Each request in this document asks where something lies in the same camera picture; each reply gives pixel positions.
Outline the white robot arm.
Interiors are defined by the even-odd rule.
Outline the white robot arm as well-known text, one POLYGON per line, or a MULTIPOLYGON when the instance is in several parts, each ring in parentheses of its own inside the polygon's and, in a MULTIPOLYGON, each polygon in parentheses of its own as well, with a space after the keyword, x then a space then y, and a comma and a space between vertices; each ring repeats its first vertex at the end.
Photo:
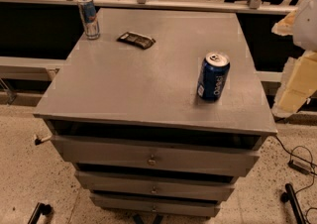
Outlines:
POLYGON ((307 51, 317 51, 317 0, 303 0, 293 23, 293 42, 307 51))

